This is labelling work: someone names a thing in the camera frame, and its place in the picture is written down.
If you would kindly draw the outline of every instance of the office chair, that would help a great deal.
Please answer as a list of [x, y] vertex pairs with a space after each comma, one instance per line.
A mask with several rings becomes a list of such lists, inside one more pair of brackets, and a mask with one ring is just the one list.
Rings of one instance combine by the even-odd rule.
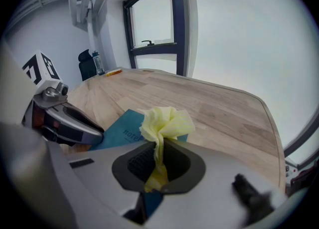
[[82, 75], [82, 81], [96, 75], [96, 67], [89, 49], [79, 54], [79, 69]]

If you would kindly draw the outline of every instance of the window pane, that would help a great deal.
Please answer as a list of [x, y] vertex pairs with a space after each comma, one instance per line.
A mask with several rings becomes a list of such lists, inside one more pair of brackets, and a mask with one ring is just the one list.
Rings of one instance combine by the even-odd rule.
[[152, 68], [176, 74], [176, 54], [147, 54], [135, 57], [138, 68]]
[[134, 48], [152, 43], [174, 42], [171, 0], [139, 0], [131, 7]]

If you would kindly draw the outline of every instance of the transparent bottle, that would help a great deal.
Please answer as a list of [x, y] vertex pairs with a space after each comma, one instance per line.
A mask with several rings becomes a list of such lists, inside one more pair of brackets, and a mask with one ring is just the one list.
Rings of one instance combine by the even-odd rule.
[[93, 57], [93, 60], [94, 60], [94, 63], [95, 63], [96, 72], [99, 75], [103, 75], [105, 72], [104, 72], [104, 69], [103, 69], [103, 66], [102, 66], [102, 63], [101, 63], [101, 59], [100, 59], [99, 53], [97, 51], [94, 51], [92, 53], [92, 57]]

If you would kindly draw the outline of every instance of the crumpled yellow cloth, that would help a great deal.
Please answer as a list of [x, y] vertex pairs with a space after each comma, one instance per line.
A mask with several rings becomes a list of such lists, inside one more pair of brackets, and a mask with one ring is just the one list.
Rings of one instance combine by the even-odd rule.
[[145, 191], [160, 190], [168, 183], [166, 167], [163, 163], [164, 138], [177, 139], [178, 136], [195, 130], [193, 121], [186, 110], [177, 111], [173, 107], [155, 107], [144, 113], [140, 127], [142, 136], [156, 142], [154, 150], [155, 169], [145, 184]]

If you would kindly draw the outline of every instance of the black window frame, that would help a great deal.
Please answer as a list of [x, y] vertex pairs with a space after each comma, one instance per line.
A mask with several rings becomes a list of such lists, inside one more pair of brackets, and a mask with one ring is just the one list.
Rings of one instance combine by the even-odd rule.
[[150, 46], [134, 48], [133, 31], [131, 23], [130, 8], [139, 0], [127, 0], [123, 2], [123, 15], [127, 49], [132, 68], [137, 68], [135, 56], [146, 54], [176, 54], [176, 74], [186, 76], [188, 65], [188, 36], [185, 33], [188, 29], [186, 20], [188, 19], [187, 1], [172, 0], [174, 42], [164, 44], [154, 44]]

